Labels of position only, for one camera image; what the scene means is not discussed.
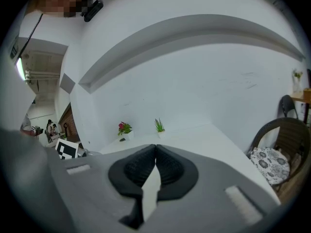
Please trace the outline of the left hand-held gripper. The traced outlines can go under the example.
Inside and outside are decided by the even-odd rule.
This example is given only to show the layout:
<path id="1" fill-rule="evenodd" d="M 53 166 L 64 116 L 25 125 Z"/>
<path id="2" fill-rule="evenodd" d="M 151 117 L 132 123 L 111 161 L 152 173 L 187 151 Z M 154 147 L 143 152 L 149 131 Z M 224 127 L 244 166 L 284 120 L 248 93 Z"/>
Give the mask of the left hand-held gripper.
<path id="1" fill-rule="evenodd" d="M 78 143 L 73 143 L 63 139 L 59 139 L 57 141 L 55 150 L 58 152 L 58 155 L 62 160 L 101 154 L 96 151 L 89 151 L 87 149 L 80 148 Z"/>

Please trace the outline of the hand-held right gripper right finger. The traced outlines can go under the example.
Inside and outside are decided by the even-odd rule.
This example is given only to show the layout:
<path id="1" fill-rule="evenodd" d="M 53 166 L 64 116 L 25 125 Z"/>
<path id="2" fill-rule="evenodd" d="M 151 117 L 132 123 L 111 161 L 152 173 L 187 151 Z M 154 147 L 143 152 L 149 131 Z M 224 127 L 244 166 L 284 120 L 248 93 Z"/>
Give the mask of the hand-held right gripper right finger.
<path id="1" fill-rule="evenodd" d="M 198 181 L 199 172 L 196 165 L 162 145 L 156 145 L 155 151 L 155 165 L 161 180 L 157 200 L 183 198 Z"/>

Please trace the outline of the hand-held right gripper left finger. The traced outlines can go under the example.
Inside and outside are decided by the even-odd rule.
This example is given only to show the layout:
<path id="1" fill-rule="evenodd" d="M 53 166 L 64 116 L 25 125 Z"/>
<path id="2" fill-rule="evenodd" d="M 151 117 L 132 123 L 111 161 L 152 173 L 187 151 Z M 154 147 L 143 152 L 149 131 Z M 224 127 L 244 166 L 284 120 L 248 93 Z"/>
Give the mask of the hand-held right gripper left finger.
<path id="1" fill-rule="evenodd" d="M 151 144 L 137 152 L 117 160 L 108 171 L 108 178 L 122 196 L 135 200 L 132 212 L 120 219 L 120 222 L 133 229 L 143 223 L 142 187 L 156 164 L 156 146 Z"/>

